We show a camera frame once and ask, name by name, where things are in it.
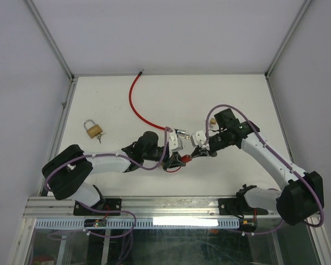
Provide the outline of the red thin-cable padlock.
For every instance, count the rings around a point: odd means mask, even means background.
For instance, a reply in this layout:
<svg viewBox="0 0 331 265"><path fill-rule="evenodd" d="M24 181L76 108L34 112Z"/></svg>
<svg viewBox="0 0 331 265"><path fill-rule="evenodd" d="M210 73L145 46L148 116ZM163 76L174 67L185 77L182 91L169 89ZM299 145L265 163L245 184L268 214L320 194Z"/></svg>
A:
<svg viewBox="0 0 331 265"><path fill-rule="evenodd" d="M192 157L190 155L185 155L181 158L181 161L184 162L185 164L189 163L192 160ZM182 166L179 166L178 168L175 169L167 169L167 173L175 173L179 171L182 168Z"/></svg>

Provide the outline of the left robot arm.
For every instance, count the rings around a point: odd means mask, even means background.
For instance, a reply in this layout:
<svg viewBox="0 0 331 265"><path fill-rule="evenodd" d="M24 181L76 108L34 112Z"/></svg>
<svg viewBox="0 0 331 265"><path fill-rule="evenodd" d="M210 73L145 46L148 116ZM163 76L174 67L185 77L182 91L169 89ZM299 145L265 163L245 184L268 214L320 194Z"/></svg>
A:
<svg viewBox="0 0 331 265"><path fill-rule="evenodd" d="M165 131L163 146L158 146L158 135L153 131L147 131L131 145L109 153L85 152L74 144L42 168L44 186L56 200L72 199L90 213L100 214L105 210L106 202L98 187L86 182L90 175L147 169L146 161L156 163L151 169L178 169L185 166L177 152L180 146L181 140L173 130Z"/></svg>

